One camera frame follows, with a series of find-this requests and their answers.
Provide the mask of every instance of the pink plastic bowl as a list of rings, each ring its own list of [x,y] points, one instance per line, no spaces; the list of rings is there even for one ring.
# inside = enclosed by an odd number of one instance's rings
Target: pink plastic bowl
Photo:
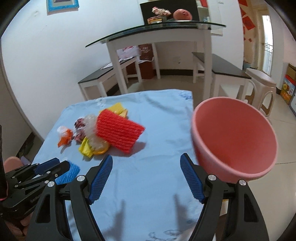
[[[278,143],[269,121],[237,99],[200,103],[192,117],[192,138],[199,164],[224,182],[261,178],[276,162]]]

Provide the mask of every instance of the plastic stool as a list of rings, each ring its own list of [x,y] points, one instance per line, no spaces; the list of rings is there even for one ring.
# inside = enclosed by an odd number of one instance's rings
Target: plastic stool
[[[265,116],[269,116],[276,95],[276,83],[267,74],[257,69],[247,68],[246,74],[252,78],[251,83],[254,87],[252,94],[250,96],[246,96],[246,100],[248,100],[248,103],[254,106],[256,109],[262,109],[265,113]],[[269,107],[266,108],[263,105],[263,101],[269,93],[271,93],[271,100]]]

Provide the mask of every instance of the table covered with blue cloth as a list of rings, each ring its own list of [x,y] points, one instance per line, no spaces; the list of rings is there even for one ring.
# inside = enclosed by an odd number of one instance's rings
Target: table covered with blue cloth
[[[172,241],[194,227],[203,205],[193,198],[180,168],[180,156],[196,156],[190,134],[193,99],[190,91],[143,91],[71,105],[46,137],[33,163],[57,157],[81,168],[80,175],[100,164],[106,154],[113,169],[99,200],[91,205],[106,241]],[[111,147],[107,153],[82,156],[79,144],[57,147],[59,126],[73,129],[75,121],[121,102],[128,118],[146,129],[130,154]],[[80,240],[70,201],[67,215],[73,240]]]

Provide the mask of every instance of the metal screw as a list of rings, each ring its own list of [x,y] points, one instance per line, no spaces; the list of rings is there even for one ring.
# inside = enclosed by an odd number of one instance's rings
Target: metal screw
[[[242,186],[246,186],[247,183],[246,183],[245,180],[240,180],[240,181],[239,181],[239,184],[242,185]]]
[[[216,178],[215,175],[209,175],[208,179],[211,180],[211,181],[215,181],[217,178]]]
[[[79,181],[79,182],[84,181],[84,179],[85,179],[85,176],[83,176],[83,175],[77,177],[77,181]]]
[[[50,187],[50,188],[53,187],[53,186],[54,186],[54,182],[49,182],[49,183],[47,184],[47,186]]]

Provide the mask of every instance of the tile floor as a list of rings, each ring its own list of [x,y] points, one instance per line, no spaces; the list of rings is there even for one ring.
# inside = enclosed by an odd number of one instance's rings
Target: tile floor
[[[236,97],[239,86],[222,86],[219,96]],[[192,83],[192,76],[162,76],[161,80],[138,83],[131,80],[129,92],[143,90],[183,89],[193,92],[194,107],[202,101],[203,80]],[[279,238],[296,212],[296,118],[277,95],[269,118],[278,138],[279,155],[275,167],[249,186],[262,211],[270,241]]]

